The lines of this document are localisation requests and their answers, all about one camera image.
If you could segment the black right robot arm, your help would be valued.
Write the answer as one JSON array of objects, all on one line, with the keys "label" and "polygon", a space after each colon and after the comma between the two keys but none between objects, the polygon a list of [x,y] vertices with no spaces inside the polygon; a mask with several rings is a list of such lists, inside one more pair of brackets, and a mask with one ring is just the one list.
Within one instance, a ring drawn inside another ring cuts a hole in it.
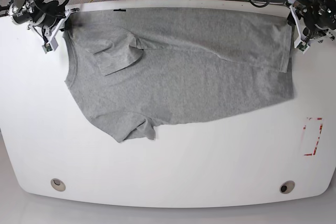
[{"label": "black right robot arm", "polygon": [[70,0],[60,3],[58,0],[13,0],[8,14],[17,25],[29,23],[41,28],[41,37],[47,43],[46,32],[66,18],[66,5]]}]

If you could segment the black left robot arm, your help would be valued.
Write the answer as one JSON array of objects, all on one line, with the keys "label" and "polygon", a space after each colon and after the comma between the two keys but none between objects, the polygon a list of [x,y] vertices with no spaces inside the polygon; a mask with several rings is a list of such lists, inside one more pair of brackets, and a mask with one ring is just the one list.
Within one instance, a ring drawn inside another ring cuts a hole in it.
[{"label": "black left robot arm", "polygon": [[[255,0],[248,1],[257,8],[270,4],[270,0],[259,4]],[[290,9],[287,22],[298,32],[294,42],[296,49],[306,52],[314,41],[335,40],[335,0],[286,0],[285,6]]]}]

